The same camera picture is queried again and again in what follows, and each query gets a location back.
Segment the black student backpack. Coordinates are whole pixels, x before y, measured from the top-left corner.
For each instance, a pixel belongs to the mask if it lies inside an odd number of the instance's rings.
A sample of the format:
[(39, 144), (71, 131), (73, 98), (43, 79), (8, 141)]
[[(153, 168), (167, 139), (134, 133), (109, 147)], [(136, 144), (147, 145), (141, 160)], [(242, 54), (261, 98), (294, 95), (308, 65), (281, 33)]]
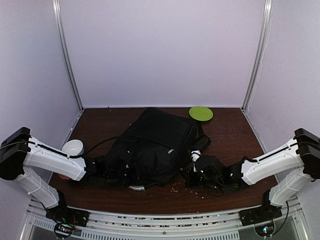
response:
[(139, 184), (146, 190), (170, 183), (192, 162), (191, 151), (202, 152), (210, 143), (202, 125), (194, 119), (148, 108), (114, 142), (106, 156), (112, 160), (128, 155), (137, 167)]

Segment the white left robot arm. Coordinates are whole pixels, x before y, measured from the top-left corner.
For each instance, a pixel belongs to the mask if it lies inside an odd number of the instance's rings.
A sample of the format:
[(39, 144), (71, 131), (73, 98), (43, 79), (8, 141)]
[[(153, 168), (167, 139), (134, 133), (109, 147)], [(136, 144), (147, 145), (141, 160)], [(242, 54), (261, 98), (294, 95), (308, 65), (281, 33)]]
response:
[(72, 211), (67, 207), (63, 193), (45, 183), (32, 170), (33, 167), (87, 185), (145, 189), (139, 183), (136, 166), (130, 162), (127, 154), (124, 158), (117, 156), (114, 159), (105, 155), (89, 157), (85, 153), (72, 155), (44, 144), (31, 136), (29, 128), (21, 127), (0, 145), (0, 177), (17, 182), (61, 222), (72, 218)]

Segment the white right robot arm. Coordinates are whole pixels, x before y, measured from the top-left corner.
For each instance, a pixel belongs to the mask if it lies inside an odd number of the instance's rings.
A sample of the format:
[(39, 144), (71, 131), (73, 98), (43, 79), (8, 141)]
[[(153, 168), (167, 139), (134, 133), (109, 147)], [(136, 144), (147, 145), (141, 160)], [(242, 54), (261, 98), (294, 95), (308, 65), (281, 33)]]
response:
[(320, 178), (320, 138), (304, 128), (295, 130), (294, 137), (282, 146), (255, 158), (245, 156), (230, 166), (198, 149), (190, 155), (192, 167), (182, 172), (188, 188), (200, 185), (221, 192), (237, 192), (291, 170), (278, 185), (264, 193), (262, 206), (256, 210), (261, 221), (268, 220), (276, 208), (282, 207), (304, 185)]

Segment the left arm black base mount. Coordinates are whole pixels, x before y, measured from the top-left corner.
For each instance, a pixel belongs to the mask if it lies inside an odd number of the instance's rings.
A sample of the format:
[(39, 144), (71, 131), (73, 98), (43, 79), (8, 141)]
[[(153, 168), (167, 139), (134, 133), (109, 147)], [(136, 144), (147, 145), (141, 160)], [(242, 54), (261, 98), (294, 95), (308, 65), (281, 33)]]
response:
[(44, 208), (46, 217), (59, 224), (67, 224), (72, 227), (86, 227), (90, 213), (85, 210), (70, 208), (67, 206), (56, 206)]

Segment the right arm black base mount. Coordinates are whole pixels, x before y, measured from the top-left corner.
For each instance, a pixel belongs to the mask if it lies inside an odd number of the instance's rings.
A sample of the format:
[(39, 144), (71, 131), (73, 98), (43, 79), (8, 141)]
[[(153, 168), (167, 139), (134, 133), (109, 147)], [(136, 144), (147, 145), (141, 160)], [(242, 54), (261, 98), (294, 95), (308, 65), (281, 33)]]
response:
[(239, 218), (243, 226), (255, 225), (262, 222), (270, 221), (281, 217), (282, 211), (280, 207), (255, 207), (250, 209), (241, 210)]

